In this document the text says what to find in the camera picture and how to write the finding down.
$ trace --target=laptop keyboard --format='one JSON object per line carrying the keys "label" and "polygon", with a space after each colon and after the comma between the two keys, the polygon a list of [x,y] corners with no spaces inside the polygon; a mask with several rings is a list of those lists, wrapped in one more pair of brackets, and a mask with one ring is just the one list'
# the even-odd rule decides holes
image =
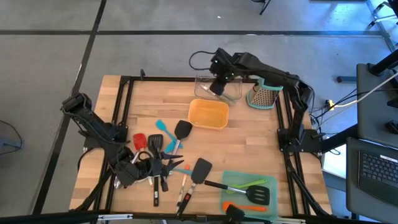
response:
{"label": "laptop keyboard", "polygon": [[361,152],[361,176],[398,188],[398,160]]}

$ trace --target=grater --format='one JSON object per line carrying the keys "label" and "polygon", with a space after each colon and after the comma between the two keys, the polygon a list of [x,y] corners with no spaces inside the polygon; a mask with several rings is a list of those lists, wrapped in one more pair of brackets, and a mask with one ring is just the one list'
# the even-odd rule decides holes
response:
{"label": "grater", "polygon": [[251,107],[271,109],[274,107],[275,100],[282,89],[282,86],[268,86],[265,84],[265,79],[259,78],[249,91],[246,100]]}

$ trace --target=orange plastic container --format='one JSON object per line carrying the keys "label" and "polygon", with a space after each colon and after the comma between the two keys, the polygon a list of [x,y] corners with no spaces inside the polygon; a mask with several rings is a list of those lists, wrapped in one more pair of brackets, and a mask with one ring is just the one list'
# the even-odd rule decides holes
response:
{"label": "orange plastic container", "polygon": [[223,129],[228,123],[228,104],[220,101],[194,99],[189,106],[188,120],[195,127]]}

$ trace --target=gray floor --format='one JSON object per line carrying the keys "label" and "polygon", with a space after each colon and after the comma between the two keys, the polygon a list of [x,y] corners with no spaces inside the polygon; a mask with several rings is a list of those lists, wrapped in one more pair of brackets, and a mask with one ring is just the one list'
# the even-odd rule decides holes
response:
{"label": "gray floor", "polygon": [[[88,29],[99,0],[0,1],[0,29]],[[244,0],[113,0],[108,1],[100,30],[366,30],[372,17],[364,2]],[[12,123],[24,138],[23,150],[0,156],[0,216],[30,212],[58,128],[61,102],[75,81],[88,36],[0,35],[0,119]],[[338,100],[355,88],[337,84],[339,75],[355,75],[357,63],[378,62],[390,53],[383,38],[238,35],[97,36],[81,91],[95,101],[103,75],[195,76],[188,57],[197,50],[248,51],[263,62],[296,73],[314,87],[316,105]],[[197,67],[209,64],[199,55]],[[323,128],[345,129],[356,122],[351,108]],[[83,138],[70,125],[44,212],[68,209]],[[329,191],[333,212],[347,215]]]}

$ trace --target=wooden table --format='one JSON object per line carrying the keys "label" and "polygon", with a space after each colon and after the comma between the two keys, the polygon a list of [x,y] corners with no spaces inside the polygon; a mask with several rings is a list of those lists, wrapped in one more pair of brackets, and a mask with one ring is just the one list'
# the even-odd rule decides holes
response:
{"label": "wooden table", "polygon": [[[118,92],[120,76],[106,75],[103,78],[95,113],[105,122],[111,121],[114,102]],[[243,83],[243,94],[251,89],[252,83]],[[128,138],[136,133],[164,134],[155,127],[155,122],[162,119],[169,131],[173,132],[179,120],[187,120],[190,102],[196,98],[193,82],[145,82],[135,81],[129,109],[127,125]],[[122,99],[119,118],[123,112]],[[283,97],[281,98],[285,114]],[[305,117],[306,128],[311,128],[309,116]],[[221,131],[193,128],[189,137],[182,141],[183,149],[177,154],[183,155],[185,164],[193,167],[196,160],[202,157],[211,163],[213,168],[208,180],[221,182],[224,170],[235,170],[251,174],[271,175],[278,180],[278,211],[280,216],[292,214],[289,189],[283,155],[279,151],[277,132],[279,128],[276,109],[257,110],[246,103],[246,97],[229,108],[227,127]],[[164,147],[170,138],[164,134]],[[309,153],[301,153],[305,183],[315,200],[324,210],[331,213],[326,186],[323,181],[319,160]],[[76,208],[88,196],[97,184],[100,175],[103,150],[95,149],[87,154],[81,162],[80,171],[73,191],[70,208]],[[114,212],[175,213],[175,205],[181,188],[183,174],[174,172],[168,178],[169,191],[161,192],[160,205],[153,207],[153,191],[148,181],[133,184],[126,189],[114,191],[111,210]],[[188,178],[185,192],[192,181]],[[108,184],[103,191],[100,208],[104,208]],[[303,213],[299,188],[296,186],[297,204]],[[219,215],[220,190],[198,185],[184,213]]]}

